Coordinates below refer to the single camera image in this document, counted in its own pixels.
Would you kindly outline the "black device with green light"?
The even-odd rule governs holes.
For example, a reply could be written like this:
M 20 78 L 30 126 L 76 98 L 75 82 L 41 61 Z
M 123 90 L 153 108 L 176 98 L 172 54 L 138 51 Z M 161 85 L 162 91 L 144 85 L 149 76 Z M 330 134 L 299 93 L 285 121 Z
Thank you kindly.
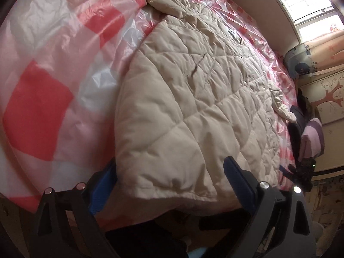
M 297 161 L 296 167 L 289 164 L 287 169 L 283 166 L 280 166 L 279 169 L 284 177 L 299 186 L 303 192 L 309 192 L 313 187 L 311 179 L 314 174 L 315 165 L 316 161 L 314 158 L 305 158 L 301 162 Z

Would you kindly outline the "bright window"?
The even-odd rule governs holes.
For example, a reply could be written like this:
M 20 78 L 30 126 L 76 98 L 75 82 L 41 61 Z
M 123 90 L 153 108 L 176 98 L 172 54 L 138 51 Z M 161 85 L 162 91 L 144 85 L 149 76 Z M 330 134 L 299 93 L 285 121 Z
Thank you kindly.
M 343 30 L 343 22 L 330 0 L 280 0 L 301 41 Z

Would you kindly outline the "purple pink folded cloth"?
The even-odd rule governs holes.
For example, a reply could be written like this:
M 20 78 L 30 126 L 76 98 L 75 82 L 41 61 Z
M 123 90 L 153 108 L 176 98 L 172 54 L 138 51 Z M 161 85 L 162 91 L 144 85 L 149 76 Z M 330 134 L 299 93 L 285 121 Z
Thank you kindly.
M 321 121 L 318 118 L 310 119 L 301 136 L 298 161 L 307 158 L 317 158 L 323 155 L 325 139 Z

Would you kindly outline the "black garment on bed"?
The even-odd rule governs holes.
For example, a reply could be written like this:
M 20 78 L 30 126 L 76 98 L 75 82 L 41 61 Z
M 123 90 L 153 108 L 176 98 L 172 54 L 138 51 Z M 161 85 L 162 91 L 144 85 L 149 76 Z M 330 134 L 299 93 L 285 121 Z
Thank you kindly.
M 295 115 L 296 121 L 289 122 L 287 125 L 287 129 L 290 136 L 290 143 L 292 147 L 295 164 L 296 166 L 298 166 L 301 136 L 304 132 L 306 124 L 313 117 L 313 108 L 308 98 L 303 95 L 301 89 L 298 89 L 297 91 L 297 105 L 292 105 L 290 108 L 290 112 Z

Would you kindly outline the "red white checkered plastic sheet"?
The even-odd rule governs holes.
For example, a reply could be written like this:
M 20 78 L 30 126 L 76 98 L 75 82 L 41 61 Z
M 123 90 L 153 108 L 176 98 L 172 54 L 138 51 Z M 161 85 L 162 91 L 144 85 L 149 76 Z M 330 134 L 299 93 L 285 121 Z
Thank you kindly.
M 255 20 L 231 0 L 192 1 L 209 6 L 251 44 L 267 65 L 272 101 L 292 105 L 294 84 Z M 147 0 L 17 0 L 1 25 L 2 195 L 34 213 L 48 187 L 72 189 L 116 161 L 120 88 L 135 53 L 164 17 Z M 275 114 L 285 166 L 293 161 L 289 136 Z M 219 201 L 140 199 L 118 181 L 97 220 L 118 228 L 174 209 L 212 215 L 238 207 L 234 192 Z

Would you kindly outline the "blue grey patterned pillow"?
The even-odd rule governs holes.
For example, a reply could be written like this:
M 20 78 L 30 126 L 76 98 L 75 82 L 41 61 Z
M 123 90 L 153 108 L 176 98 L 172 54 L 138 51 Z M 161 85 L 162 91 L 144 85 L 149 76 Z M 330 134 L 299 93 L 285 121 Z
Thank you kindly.
M 299 44 L 289 50 L 284 56 L 283 63 L 292 79 L 298 79 L 300 76 L 317 71 L 310 46 L 306 44 Z

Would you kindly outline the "beige headboard panel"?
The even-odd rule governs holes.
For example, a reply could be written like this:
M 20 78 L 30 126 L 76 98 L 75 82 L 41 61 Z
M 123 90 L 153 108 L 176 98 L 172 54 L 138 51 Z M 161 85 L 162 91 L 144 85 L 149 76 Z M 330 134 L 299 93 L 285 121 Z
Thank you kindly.
M 243 8 L 257 23 L 269 46 L 284 56 L 300 43 L 287 10 L 280 0 L 232 0 Z

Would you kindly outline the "beige quilted jacket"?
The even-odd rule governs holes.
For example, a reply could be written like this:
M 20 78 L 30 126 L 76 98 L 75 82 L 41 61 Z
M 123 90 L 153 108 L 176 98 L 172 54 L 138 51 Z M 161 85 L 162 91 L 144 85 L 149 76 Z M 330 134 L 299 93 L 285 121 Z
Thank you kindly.
M 219 201 L 232 156 L 259 181 L 279 180 L 268 68 L 209 6 L 147 0 L 164 13 L 135 53 L 118 95 L 121 189 L 140 199 Z

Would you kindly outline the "peach window curtain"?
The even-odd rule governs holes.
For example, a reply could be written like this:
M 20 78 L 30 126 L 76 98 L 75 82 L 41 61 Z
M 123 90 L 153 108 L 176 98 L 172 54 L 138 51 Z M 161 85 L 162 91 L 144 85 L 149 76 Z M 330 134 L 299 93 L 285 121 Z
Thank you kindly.
M 334 31 L 304 43 L 314 71 L 343 65 L 343 30 Z

